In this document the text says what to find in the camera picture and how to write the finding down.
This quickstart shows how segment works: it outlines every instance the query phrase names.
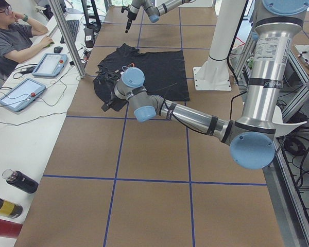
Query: gray t-shirt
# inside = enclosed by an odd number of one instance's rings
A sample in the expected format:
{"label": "gray t-shirt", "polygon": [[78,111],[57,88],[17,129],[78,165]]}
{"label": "gray t-shirt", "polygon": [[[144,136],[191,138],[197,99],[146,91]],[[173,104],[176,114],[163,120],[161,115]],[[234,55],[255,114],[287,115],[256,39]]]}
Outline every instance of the gray t-shirt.
{"label": "gray t-shirt", "polygon": [[24,50],[32,45],[32,27],[14,23],[9,25],[9,30],[0,28],[0,70],[6,76],[9,76],[17,62],[5,58],[4,55],[13,50]]}

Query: red bottle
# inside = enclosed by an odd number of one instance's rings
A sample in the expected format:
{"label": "red bottle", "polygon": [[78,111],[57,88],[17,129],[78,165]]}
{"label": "red bottle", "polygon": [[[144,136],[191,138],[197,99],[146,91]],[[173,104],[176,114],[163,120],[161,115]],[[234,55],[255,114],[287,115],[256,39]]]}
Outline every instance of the red bottle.
{"label": "red bottle", "polygon": [[22,229],[22,224],[0,219],[0,237],[17,238]]}

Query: white desk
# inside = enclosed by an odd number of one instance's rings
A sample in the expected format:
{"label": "white desk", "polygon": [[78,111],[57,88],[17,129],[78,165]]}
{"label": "white desk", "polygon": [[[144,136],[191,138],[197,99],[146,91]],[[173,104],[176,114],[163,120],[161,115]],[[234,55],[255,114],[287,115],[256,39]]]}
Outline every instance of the white desk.
{"label": "white desk", "polygon": [[[69,14],[66,19],[80,20],[81,17],[81,14]],[[55,18],[52,18],[47,24],[49,32],[53,30],[55,26],[56,20]],[[34,44],[38,43],[42,38],[43,36],[37,37]],[[63,46],[62,54],[67,54],[68,49],[66,44],[60,44],[61,33],[59,29],[56,30],[52,38],[55,44],[51,45],[49,48],[43,49],[39,54],[18,66],[38,63],[45,53],[53,52],[55,46]],[[83,25],[81,23],[75,44],[78,50],[84,45]],[[71,61],[70,54],[67,55],[69,61]],[[69,68],[70,65],[67,63],[58,77],[54,79],[35,78],[35,80],[45,84],[48,88],[54,81],[64,75]],[[25,78],[34,78],[31,74],[28,74],[24,75],[21,79],[13,79],[12,75],[7,79],[4,86],[14,87]],[[53,107],[48,106],[41,99],[36,99],[30,106],[19,113],[14,113],[4,107],[0,107],[0,121],[12,124],[20,124],[39,116],[52,113],[63,113],[60,115],[40,118],[20,126],[9,126],[0,123],[0,197],[19,203],[23,206],[23,213],[18,218],[9,219],[0,217],[1,219],[18,223],[23,223],[25,220],[34,198],[34,194],[27,194],[11,185],[8,185],[5,180],[2,179],[1,175],[5,169],[10,168],[13,170],[19,170],[36,181],[40,181],[50,154],[52,153],[57,136],[63,125],[66,116],[64,112],[69,108],[79,83],[79,76],[75,67],[71,68],[68,74],[62,78],[62,81],[66,84],[67,88],[63,97]],[[61,82],[57,82],[40,97],[48,104],[55,104],[61,96],[64,88],[65,85]],[[14,246],[15,241],[15,239],[0,237],[0,247],[12,247]]]}

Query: light blue joint cap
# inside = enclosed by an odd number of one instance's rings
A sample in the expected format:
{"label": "light blue joint cap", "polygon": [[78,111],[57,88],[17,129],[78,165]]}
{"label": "light blue joint cap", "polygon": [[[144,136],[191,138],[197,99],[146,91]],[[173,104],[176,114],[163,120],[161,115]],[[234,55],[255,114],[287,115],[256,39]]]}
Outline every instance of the light blue joint cap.
{"label": "light blue joint cap", "polygon": [[258,40],[259,39],[259,35],[256,32],[252,32],[252,39],[253,40]]}
{"label": "light blue joint cap", "polygon": [[269,12],[281,16],[299,14],[309,7],[309,0],[262,0],[262,3]]}
{"label": "light blue joint cap", "polygon": [[259,132],[246,132],[236,136],[230,144],[230,154],[244,168],[260,169],[269,165],[274,157],[272,140]]}
{"label": "light blue joint cap", "polygon": [[137,108],[134,111],[134,115],[139,122],[145,122],[156,116],[156,110],[154,107],[147,105],[145,107]]}
{"label": "light blue joint cap", "polygon": [[159,16],[154,14],[154,15],[149,16],[149,19],[152,23],[155,23],[155,22],[159,21]]}
{"label": "light blue joint cap", "polygon": [[122,81],[126,86],[139,87],[144,83],[144,74],[139,68],[131,67],[123,73]]}

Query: touchscreen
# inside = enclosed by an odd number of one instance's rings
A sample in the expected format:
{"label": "touchscreen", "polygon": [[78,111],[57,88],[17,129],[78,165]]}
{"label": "touchscreen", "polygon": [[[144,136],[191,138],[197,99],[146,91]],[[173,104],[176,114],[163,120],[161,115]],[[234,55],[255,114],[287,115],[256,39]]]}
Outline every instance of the touchscreen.
{"label": "touchscreen", "polygon": [[30,94],[39,89],[41,85],[31,80],[26,80],[23,84],[15,88],[11,93],[4,97],[1,101],[5,105],[17,108],[23,101],[30,97]]}
{"label": "touchscreen", "polygon": [[62,56],[48,54],[43,59],[41,65],[38,67],[37,71],[38,74],[53,74],[55,69],[57,68],[59,61],[62,59]]}

